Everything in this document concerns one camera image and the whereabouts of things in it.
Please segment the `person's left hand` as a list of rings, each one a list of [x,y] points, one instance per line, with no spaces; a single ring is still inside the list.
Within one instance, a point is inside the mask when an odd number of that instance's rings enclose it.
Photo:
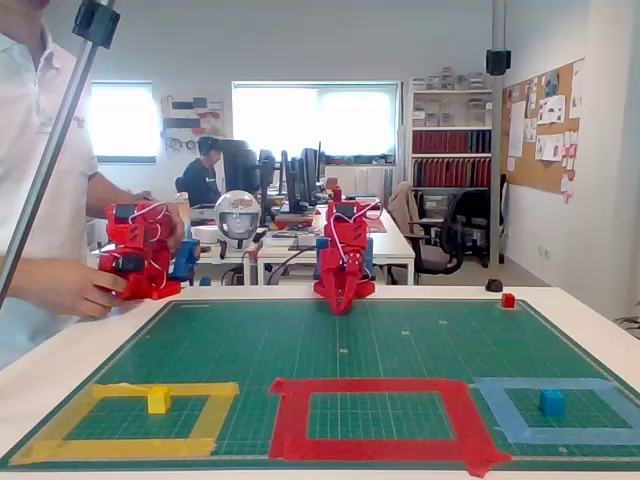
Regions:
[[[189,219],[189,202],[183,194],[177,194],[173,202],[160,202],[151,196],[147,196],[146,200],[156,205],[156,210],[161,213],[161,220],[170,221],[167,246],[174,257],[185,239],[184,220]]]

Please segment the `person's right hand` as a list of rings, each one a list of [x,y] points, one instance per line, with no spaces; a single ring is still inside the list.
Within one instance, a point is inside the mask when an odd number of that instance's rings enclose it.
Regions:
[[[106,316],[120,300],[127,282],[112,273],[67,260],[38,260],[33,302],[59,315],[83,319]]]

